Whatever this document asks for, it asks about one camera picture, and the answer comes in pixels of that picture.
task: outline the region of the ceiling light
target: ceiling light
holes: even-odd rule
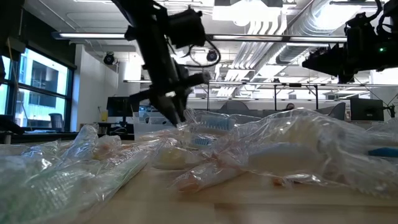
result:
[[[209,82],[209,84],[240,85],[242,82]]]
[[[271,21],[280,14],[280,7],[268,7],[262,1],[237,1],[232,5],[213,7],[215,21]]]
[[[258,41],[258,42],[280,42],[282,37],[271,35],[214,35],[213,40],[224,41]]]
[[[93,2],[93,3],[103,3],[103,4],[113,4],[110,0],[74,0],[75,2]]]
[[[104,39],[125,40],[123,33],[63,33],[53,32],[55,39]],[[253,41],[253,42],[286,42],[286,43],[343,43],[346,37],[288,36],[288,35],[223,35],[208,34],[213,41]]]
[[[347,37],[291,37],[290,41],[301,43],[344,43],[347,42]]]
[[[286,43],[288,47],[329,47],[329,44]]]
[[[53,32],[56,39],[107,39],[107,40],[125,40],[124,34],[95,34],[95,33],[56,33]]]

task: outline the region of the camera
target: camera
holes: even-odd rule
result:
[[[116,60],[114,58],[114,53],[113,52],[107,52],[105,57],[104,57],[104,63],[105,65],[114,65],[116,63]]]
[[[214,49],[210,49],[206,56],[207,61],[214,62],[217,60],[217,52]]]

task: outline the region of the wooden table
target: wooden table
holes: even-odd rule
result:
[[[274,187],[267,177],[249,173],[184,195],[167,188],[181,173],[144,168],[88,223],[398,223],[394,199],[345,188]]]

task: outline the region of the crumpled plastic wrap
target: crumpled plastic wrap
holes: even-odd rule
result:
[[[184,115],[187,119],[185,123],[188,124],[191,133],[215,136],[223,136],[235,127],[260,120],[260,118],[240,114],[218,114],[192,109],[185,110]]]
[[[398,141],[390,133],[369,132],[297,109],[238,126],[209,151],[226,166],[287,182],[344,185],[381,197],[398,196],[396,166],[366,155],[379,146],[398,146]]]
[[[189,151],[178,147],[176,139],[161,139],[156,145],[152,167],[163,170],[190,169],[202,163],[205,158],[199,151]]]
[[[96,128],[86,125],[66,151],[55,141],[0,156],[0,223],[87,221],[150,158],[153,142],[113,149],[115,142],[99,141]],[[111,152],[93,159],[97,146]]]
[[[196,166],[187,173],[177,177],[171,188],[175,188],[183,193],[195,193],[201,189],[230,180],[242,173],[243,171],[239,169],[223,167],[216,161],[210,161]]]

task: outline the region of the robotic arm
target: robotic arm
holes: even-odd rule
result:
[[[188,76],[188,70],[171,58],[168,45],[170,39],[176,48],[204,46],[208,39],[201,24],[201,12],[187,9],[168,16],[167,9],[153,0],[112,1],[130,23],[125,38],[137,40],[152,80],[148,90],[131,95],[130,101],[149,99],[172,124],[184,122],[190,87],[206,83],[210,78],[202,73]]]
[[[347,43],[340,47],[319,48],[311,53],[302,66],[318,72],[338,77],[339,83],[353,82],[354,75],[363,70],[383,71],[398,67],[398,0],[390,0],[384,8],[376,0],[377,12],[367,17],[357,14],[347,21],[345,33]],[[379,24],[371,25],[381,12]],[[383,24],[384,18],[390,17],[392,25]]]

